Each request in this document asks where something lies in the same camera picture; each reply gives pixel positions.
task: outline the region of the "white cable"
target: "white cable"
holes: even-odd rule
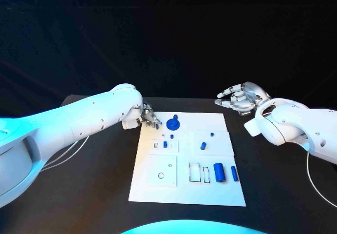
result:
[[[65,154],[69,152],[69,150],[70,150],[72,147],[77,144],[77,142],[79,142],[79,141],[76,141],[76,142],[72,144],[72,146],[67,148],[67,150],[65,151],[65,153],[63,153],[52,162],[49,162],[49,163],[43,166],[43,168],[44,168],[46,166],[49,166],[53,162],[56,162],[56,161],[65,156]]]
[[[318,189],[315,188],[315,185],[312,183],[311,177],[309,177],[309,153],[306,154],[306,173],[308,173],[308,180],[311,182],[311,185],[315,189],[315,191],[318,192],[319,196],[322,197],[322,199],[337,208],[337,205],[322,196],[322,194],[319,193]]]
[[[44,170],[47,170],[47,169],[50,169],[50,168],[53,168],[54,166],[60,165],[62,163],[65,163],[72,158],[72,156],[76,154],[76,152],[79,151],[79,149],[85,145],[85,142],[88,141],[88,138],[89,138],[89,136],[86,137],[86,139],[85,139],[80,147],[77,148],[77,150],[75,151],[75,153],[67,157],[67,159],[65,161],[62,161],[60,163],[54,164],[53,166],[50,166],[50,167],[44,168],[43,170],[40,170],[40,172],[44,171]]]

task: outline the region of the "table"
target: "table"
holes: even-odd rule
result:
[[[83,98],[69,96],[67,104]],[[250,137],[252,116],[211,99],[145,98],[155,111],[223,113],[234,151],[246,207],[128,202],[141,128],[121,123],[92,135],[73,158],[37,176],[23,195],[0,208],[0,233],[121,233],[144,224],[198,219],[266,233],[334,233],[337,209],[311,187],[306,152],[292,143],[272,145]],[[337,172],[309,157],[311,178],[337,203]]]

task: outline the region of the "white board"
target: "white board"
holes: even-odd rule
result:
[[[223,114],[155,112],[155,115],[162,122],[160,129],[147,127],[145,124],[141,126],[128,200],[246,206],[240,182],[233,181],[230,171],[230,167],[236,165]],[[177,115],[180,122],[175,131],[165,127],[173,115]],[[198,163],[200,182],[190,182],[188,163]],[[216,182],[214,163],[221,163],[224,167],[223,183]],[[209,183],[204,183],[203,167],[209,169]]]

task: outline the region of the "circular hole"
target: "circular hole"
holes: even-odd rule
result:
[[[327,144],[325,140],[321,140],[321,147]]]

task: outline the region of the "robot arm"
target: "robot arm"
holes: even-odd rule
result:
[[[124,129],[142,121],[161,124],[131,84],[36,115],[0,119],[0,207],[24,192],[52,155],[119,121]]]
[[[217,98],[230,93],[230,102],[217,99],[214,103],[239,111],[240,115],[247,115],[252,109],[256,110],[255,118],[245,124],[252,136],[262,133],[275,145],[296,143],[311,155],[337,164],[335,111],[309,109],[295,101],[270,98],[250,82],[226,89],[217,94]]]

